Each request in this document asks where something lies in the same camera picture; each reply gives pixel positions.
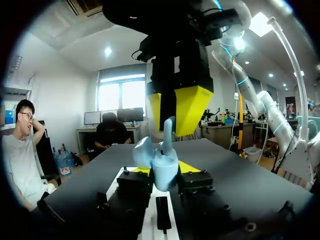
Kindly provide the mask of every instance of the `black shirt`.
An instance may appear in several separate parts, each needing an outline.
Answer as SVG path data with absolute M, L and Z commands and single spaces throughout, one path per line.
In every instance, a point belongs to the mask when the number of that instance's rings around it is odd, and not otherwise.
M 121 121 L 116 121 L 112 126 L 102 122 L 96 128 L 96 142 L 102 146 L 124 144 L 128 138 L 127 129 Z

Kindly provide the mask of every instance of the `yellow pole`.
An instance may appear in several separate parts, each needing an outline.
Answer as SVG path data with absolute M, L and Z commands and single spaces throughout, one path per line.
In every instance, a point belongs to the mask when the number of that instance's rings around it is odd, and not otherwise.
M 238 149 L 242 149 L 242 136 L 243 136 L 243 129 L 244 129 L 244 105 L 243 105 L 243 100 L 242 100 L 242 95 L 240 91 L 238 91 L 239 94 L 239 115 L 240 115 L 240 120 L 239 120 L 239 142 L 238 142 Z

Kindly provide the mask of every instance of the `yellow pad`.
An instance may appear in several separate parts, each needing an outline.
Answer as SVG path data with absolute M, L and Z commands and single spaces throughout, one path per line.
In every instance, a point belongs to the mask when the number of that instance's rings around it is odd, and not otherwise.
M 161 103 L 161 93 L 154 93 L 148 95 L 148 99 L 151 105 L 153 117 L 156 124 L 156 129 L 160 131 L 160 103 Z
M 190 86 L 175 89 L 177 137 L 193 134 L 213 92 L 201 87 Z
M 180 166 L 180 170 L 181 170 L 182 174 L 185 174 L 185 173 L 188 173 L 188 172 L 193 172 L 193 173 L 200 172 L 199 169 L 196 169 L 195 167 L 190 166 L 189 164 L 186 164 L 183 161 L 179 161 L 179 166 Z M 136 172 L 136 173 L 137 172 L 143 172 L 143 173 L 147 173 L 148 176 L 149 176 L 150 169 L 142 169 L 142 168 L 138 168 L 137 167 L 132 172 Z

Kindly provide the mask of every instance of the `white cable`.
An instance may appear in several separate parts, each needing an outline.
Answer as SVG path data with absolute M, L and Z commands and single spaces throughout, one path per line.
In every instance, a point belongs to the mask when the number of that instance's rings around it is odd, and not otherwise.
M 234 111 L 234 121 L 233 121 L 233 126 L 231 130 L 231 139 L 234 137 L 234 127 L 236 123 L 236 116 L 238 115 L 238 100 L 235 100 L 235 111 Z
M 282 43 L 284 49 L 286 50 L 286 53 L 291 61 L 292 67 L 294 69 L 294 72 L 296 73 L 296 80 L 298 83 L 298 89 L 300 94 L 300 102 L 301 102 L 301 111 L 302 111 L 302 121 L 301 121 L 301 129 L 299 134 L 299 139 L 307 140 L 308 139 L 308 104 L 307 104 L 307 91 L 306 86 L 304 82 L 304 78 L 301 74 L 301 69 L 299 66 L 299 62 L 297 60 L 297 57 L 286 38 L 285 34 L 283 33 L 282 28 L 276 21 L 274 17 L 271 17 L 268 20 L 268 24 L 270 24 L 273 28 L 273 31 L 279 38 L 280 42 Z
M 262 154 L 264 153 L 264 149 L 265 149 L 265 146 L 266 146 L 266 143 L 267 143 L 267 138 L 268 138 L 268 130 L 269 130 L 269 124 L 268 124 L 268 122 L 266 122 L 265 139 L 264 139 L 264 143 L 263 143 L 263 146 L 262 146 L 262 150 L 261 150 L 259 159 L 258 159 L 258 161 L 256 162 L 257 165 L 259 164 L 260 159 L 261 159 L 261 156 L 262 156 Z

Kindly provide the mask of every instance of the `person in black shirt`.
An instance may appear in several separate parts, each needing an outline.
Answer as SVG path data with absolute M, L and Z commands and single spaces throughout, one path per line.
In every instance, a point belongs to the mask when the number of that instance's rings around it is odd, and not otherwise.
M 117 116 L 108 112 L 102 115 L 102 123 L 96 128 L 94 152 L 98 156 L 112 144 L 129 144 L 131 139 L 125 125 L 117 120 Z

